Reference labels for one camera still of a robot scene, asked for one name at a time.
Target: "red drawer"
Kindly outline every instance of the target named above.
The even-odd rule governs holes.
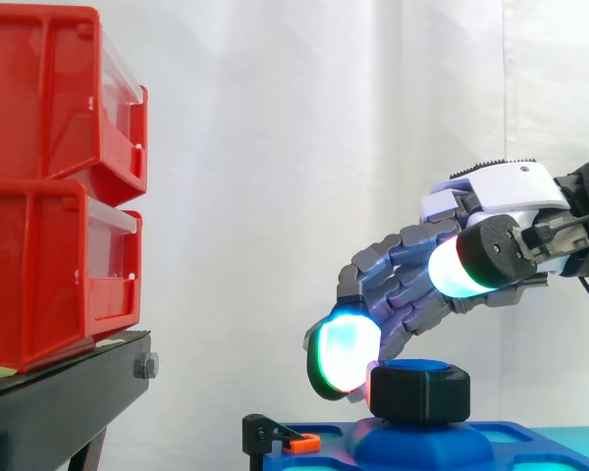
[[[0,179],[68,177],[111,206],[144,194],[146,102],[98,12],[0,4]]]
[[[25,371],[139,321],[141,218],[71,181],[0,181],[0,366]]]

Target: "black knob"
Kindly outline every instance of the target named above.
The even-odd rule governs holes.
[[[469,418],[470,378],[442,361],[389,360],[369,371],[371,413],[393,423],[431,426]]]

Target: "white curtain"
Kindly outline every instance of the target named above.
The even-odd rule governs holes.
[[[340,268],[477,161],[589,160],[589,0],[91,4],[150,92],[149,189],[128,206],[161,358],[101,471],[245,469],[251,412],[362,417],[315,395],[301,349]],[[451,315],[405,356],[467,370],[474,419],[589,424],[576,280]]]

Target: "blue container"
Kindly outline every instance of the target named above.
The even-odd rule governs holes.
[[[289,427],[320,435],[321,451],[289,455],[275,445],[265,471],[589,471],[589,427],[467,422],[425,429],[375,417]]]

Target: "screw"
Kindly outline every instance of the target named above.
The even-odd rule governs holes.
[[[139,358],[138,376],[143,380],[152,380],[159,372],[159,355],[154,352],[143,353]]]

